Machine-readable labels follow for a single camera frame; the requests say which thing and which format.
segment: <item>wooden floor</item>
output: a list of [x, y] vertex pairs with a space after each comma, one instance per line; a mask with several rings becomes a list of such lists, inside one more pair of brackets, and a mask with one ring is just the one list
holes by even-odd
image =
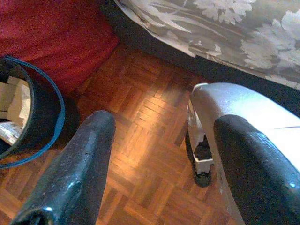
[[[207, 82], [160, 59], [119, 45], [75, 93], [81, 121], [105, 109], [117, 130], [97, 225], [234, 225], [215, 173], [193, 182], [184, 137], [192, 87]], [[0, 170], [0, 224], [8, 225], [61, 149]]]

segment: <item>gray floral fabric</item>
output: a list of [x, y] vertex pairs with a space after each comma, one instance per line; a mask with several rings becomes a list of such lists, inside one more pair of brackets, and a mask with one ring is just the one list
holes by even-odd
[[159, 40], [300, 90], [300, 1], [115, 0]]

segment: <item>red blanket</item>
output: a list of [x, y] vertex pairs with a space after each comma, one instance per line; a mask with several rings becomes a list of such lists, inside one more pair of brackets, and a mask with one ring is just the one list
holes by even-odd
[[41, 68], [65, 94], [88, 78], [117, 44], [91, 0], [0, 2], [0, 56]]

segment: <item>bed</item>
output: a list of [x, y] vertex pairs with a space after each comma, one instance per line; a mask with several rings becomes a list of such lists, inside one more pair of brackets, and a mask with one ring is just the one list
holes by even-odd
[[300, 90], [300, 2], [115, 0], [153, 37], [188, 54]]

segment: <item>black container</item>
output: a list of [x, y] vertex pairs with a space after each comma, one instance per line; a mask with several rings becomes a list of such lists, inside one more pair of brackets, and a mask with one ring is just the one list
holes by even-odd
[[[1, 59], [0, 81], [6, 83], [9, 76], [21, 78], [28, 83], [31, 98], [30, 113], [22, 134], [13, 146], [0, 140], [0, 159], [20, 152], [40, 150], [53, 137], [60, 113], [60, 103], [53, 87], [39, 73], [31, 69], [25, 70], [16, 63]], [[77, 124], [73, 125], [73, 131], [67, 132], [70, 136], [78, 127], [78, 121], [74, 120], [74, 123]]]

